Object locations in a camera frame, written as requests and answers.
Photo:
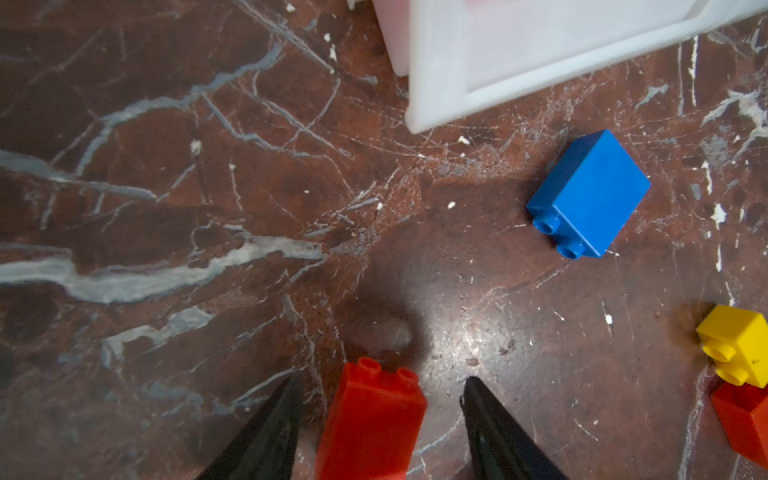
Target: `white plastic bin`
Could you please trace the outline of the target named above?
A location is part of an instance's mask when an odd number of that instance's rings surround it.
[[[373,4],[392,68],[410,75],[413,133],[768,9],[768,0]]]

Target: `red marble floor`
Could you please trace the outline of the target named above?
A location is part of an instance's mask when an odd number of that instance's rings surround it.
[[[0,6],[4,476],[193,478],[298,372],[311,478],[369,354],[422,378],[413,480],[472,477],[470,375],[573,479],[768,478],[694,333],[768,311],[768,15],[411,135],[371,5],[292,2]],[[653,187],[568,261],[525,201],[602,128]]]

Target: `red toy block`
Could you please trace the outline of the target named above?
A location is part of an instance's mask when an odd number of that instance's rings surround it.
[[[768,387],[726,383],[712,394],[730,447],[768,468]]]
[[[316,480],[404,480],[426,410],[414,372],[382,372],[366,357],[348,362],[320,439]]]

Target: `yellow block stud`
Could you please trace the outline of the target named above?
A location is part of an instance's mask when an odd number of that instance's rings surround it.
[[[761,313],[718,305],[696,331],[720,378],[760,389],[768,385],[768,323]]]

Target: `red block stud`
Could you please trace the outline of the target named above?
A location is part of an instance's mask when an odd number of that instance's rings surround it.
[[[348,362],[320,439],[316,480],[404,480],[426,410],[414,372],[382,372],[366,357]]]
[[[730,447],[768,468],[768,387],[726,383],[712,394]]]

